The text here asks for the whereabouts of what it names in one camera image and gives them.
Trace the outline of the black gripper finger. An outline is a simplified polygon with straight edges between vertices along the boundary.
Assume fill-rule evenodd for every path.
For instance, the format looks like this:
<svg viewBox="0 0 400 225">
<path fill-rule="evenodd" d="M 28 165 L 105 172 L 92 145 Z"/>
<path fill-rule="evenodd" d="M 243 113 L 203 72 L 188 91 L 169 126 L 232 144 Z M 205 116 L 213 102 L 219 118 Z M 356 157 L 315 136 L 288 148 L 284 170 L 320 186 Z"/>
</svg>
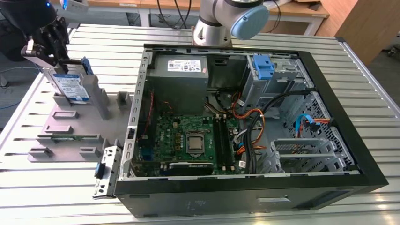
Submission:
<svg viewBox="0 0 400 225">
<path fill-rule="evenodd" d="M 60 73 L 68 73 L 68 68 L 64 65 L 64 61 L 69 60 L 67 50 L 69 36 L 64 17 L 57 17 L 55 21 L 43 28 L 43 37 L 45 40 L 48 54 L 53 55 L 56 65 L 61 69 Z"/>
<path fill-rule="evenodd" d="M 47 54 L 45 48 L 36 44 L 32 38 L 23 47 L 20 54 L 27 60 L 33 62 L 41 68 L 60 68 L 55 58 Z"/>
</svg>

